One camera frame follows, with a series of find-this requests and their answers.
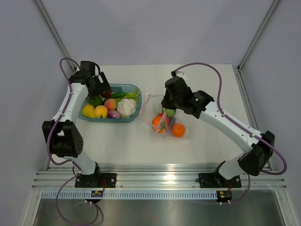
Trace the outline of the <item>green toy melon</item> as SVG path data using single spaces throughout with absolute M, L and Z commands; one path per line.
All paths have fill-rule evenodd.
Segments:
M 162 108 L 162 113 L 168 118 L 173 118 L 175 116 L 176 110 Z

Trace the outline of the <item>clear zip top bag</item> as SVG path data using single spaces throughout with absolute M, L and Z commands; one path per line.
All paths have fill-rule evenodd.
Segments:
M 164 108 L 163 95 L 147 93 L 139 112 L 139 119 L 148 125 L 153 135 L 187 138 L 192 132 L 188 117 L 183 111 Z

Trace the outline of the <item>red toy tomato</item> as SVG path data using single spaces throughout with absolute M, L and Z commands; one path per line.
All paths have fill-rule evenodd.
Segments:
M 169 117 L 166 115 L 167 125 L 170 123 Z

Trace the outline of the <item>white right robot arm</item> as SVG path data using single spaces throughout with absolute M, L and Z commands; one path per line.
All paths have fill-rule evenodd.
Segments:
M 248 173 L 257 176 L 273 154 L 275 136 L 273 133 L 250 128 L 240 121 L 227 119 L 227 113 L 218 108 L 218 103 L 204 91 L 192 92 L 183 78 L 175 76 L 165 82 L 166 92 L 162 106 L 180 109 L 188 115 L 214 126 L 230 138 L 242 154 L 223 161 L 208 178 L 208 185 L 225 187 L 234 177 Z

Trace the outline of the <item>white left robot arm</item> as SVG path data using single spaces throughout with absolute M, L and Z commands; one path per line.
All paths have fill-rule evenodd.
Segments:
M 101 172 L 84 151 L 83 137 L 76 127 L 83 101 L 100 96 L 110 86 L 98 64 L 82 61 L 77 67 L 73 75 L 65 76 L 67 91 L 58 112 L 42 124 L 47 154 L 54 165 L 70 163 L 78 170 L 73 177 L 77 188 L 113 187 L 116 175 Z

